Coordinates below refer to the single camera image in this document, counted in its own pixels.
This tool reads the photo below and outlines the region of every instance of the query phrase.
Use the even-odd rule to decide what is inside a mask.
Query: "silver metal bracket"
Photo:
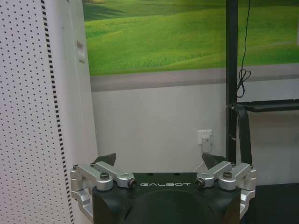
[[[210,188],[214,186],[214,181],[218,179],[223,172],[230,171],[232,164],[227,161],[222,161],[204,173],[197,173],[196,183],[201,188]]]
[[[223,175],[219,176],[219,187],[224,190],[234,190],[237,186],[237,180],[247,176],[250,170],[249,164],[241,163],[231,172],[224,172]]]
[[[135,187],[137,182],[132,173],[123,173],[115,169],[113,166],[105,162],[97,162],[94,164],[94,168],[100,172],[108,173],[112,176],[113,180],[117,182],[117,185],[121,188]]]
[[[92,188],[107,191],[113,187],[113,180],[119,187],[131,188],[136,185],[132,173],[116,171],[113,166],[105,162],[97,162],[93,167],[86,164],[75,165],[71,169],[71,196],[78,201],[81,212],[93,222],[93,206],[90,200]]]
[[[256,169],[246,163],[232,167],[230,162],[223,161],[205,173],[198,173],[196,184],[209,188],[218,179],[221,189],[235,190],[241,188],[240,219],[247,212],[249,202],[256,196]]]

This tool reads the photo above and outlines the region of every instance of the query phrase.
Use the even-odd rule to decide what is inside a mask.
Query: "white cord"
[[[204,164],[203,161],[201,162],[201,164],[198,167],[196,167],[196,169],[193,172],[195,172],[196,170],[198,170],[202,166],[202,164]]]

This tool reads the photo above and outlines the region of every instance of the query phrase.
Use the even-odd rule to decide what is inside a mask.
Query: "screw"
[[[233,178],[233,174],[231,172],[223,172],[223,178],[231,179]]]
[[[198,187],[198,188],[203,188],[205,186],[205,180],[203,179],[197,179],[195,181],[195,185]]]
[[[103,172],[100,174],[100,179],[105,181],[109,179],[109,173]]]
[[[232,140],[237,141],[237,139],[234,136],[232,136],[232,134],[229,134],[229,136]]]
[[[129,180],[129,182],[128,182],[128,187],[129,187],[130,189],[135,188],[136,186],[137,186],[137,180],[135,180],[135,179],[131,179],[131,180]]]

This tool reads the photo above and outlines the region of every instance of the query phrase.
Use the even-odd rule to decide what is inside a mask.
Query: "power plug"
[[[202,138],[201,151],[202,153],[210,153],[212,148],[212,139],[210,137]]]
[[[210,138],[210,141],[211,141],[211,144],[212,144],[212,136],[213,136],[213,131],[211,129],[198,130],[197,131],[197,144],[202,145],[203,138]]]

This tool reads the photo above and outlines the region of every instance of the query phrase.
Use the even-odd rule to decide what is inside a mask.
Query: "black metal frame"
[[[238,0],[227,0],[226,71],[226,159],[236,163],[236,126],[239,124],[241,161],[252,164],[247,111],[273,112],[299,110],[299,99],[237,103],[238,82]]]
[[[226,1],[226,105],[237,103],[238,0]],[[226,158],[236,161],[237,114],[226,109]]]

